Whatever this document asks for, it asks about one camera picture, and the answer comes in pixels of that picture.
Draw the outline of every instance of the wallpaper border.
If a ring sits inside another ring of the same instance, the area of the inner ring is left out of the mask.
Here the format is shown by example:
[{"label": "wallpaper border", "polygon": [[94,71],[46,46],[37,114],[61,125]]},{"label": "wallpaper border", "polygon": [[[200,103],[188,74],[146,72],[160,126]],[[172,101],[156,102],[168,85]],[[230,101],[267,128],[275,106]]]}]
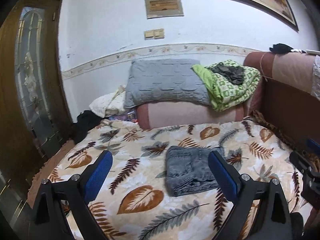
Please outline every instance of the wallpaper border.
[{"label": "wallpaper border", "polygon": [[61,72],[62,80],[66,80],[83,73],[107,67],[115,63],[131,61],[133,59],[179,54],[223,54],[246,57],[250,52],[259,51],[245,47],[223,45],[215,43],[179,43],[156,45],[138,49],[130,49],[104,56]]}]

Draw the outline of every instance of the gray jeans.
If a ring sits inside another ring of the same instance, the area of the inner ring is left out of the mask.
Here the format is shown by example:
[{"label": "gray jeans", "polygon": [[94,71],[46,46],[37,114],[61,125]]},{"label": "gray jeans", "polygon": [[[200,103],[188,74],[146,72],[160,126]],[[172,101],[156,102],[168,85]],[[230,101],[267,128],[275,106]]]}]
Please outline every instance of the gray jeans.
[{"label": "gray jeans", "polygon": [[224,157],[223,147],[208,149],[171,146],[168,149],[165,184],[169,195],[177,197],[219,187],[208,166],[208,156],[213,150]]}]

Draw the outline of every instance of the white pillow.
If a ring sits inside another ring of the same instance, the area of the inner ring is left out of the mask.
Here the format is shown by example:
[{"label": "white pillow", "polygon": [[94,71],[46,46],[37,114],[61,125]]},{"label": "white pillow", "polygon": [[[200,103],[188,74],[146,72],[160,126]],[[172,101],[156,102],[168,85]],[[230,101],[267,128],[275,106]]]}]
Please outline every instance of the white pillow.
[{"label": "white pillow", "polygon": [[107,94],[95,99],[90,105],[90,110],[101,118],[114,114],[123,114],[125,87],[121,85],[115,93]]}]

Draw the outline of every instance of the green blanket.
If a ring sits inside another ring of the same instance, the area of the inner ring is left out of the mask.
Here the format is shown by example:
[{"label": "green blanket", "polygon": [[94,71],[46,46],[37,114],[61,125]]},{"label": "green blanket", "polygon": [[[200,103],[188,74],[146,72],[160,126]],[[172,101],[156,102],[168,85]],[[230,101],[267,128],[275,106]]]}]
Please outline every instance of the green blanket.
[{"label": "green blanket", "polygon": [[238,86],[233,85],[222,75],[213,73],[202,65],[192,66],[192,69],[207,87],[212,108],[216,111],[223,111],[249,99],[261,78],[259,70],[255,68],[241,66],[230,59],[222,61],[222,63],[229,66],[243,67],[244,82]]}]

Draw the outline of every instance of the gray pillow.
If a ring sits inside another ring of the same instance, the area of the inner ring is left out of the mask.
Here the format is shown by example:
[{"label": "gray pillow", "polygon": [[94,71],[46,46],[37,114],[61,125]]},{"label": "gray pillow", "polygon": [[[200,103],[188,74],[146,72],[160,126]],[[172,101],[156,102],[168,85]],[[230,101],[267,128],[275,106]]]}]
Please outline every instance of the gray pillow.
[{"label": "gray pillow", "polygon": [[133,60],[124,107],[150,101],[180,100],[210,105],[207,88],[192,70],[194,59]]}]

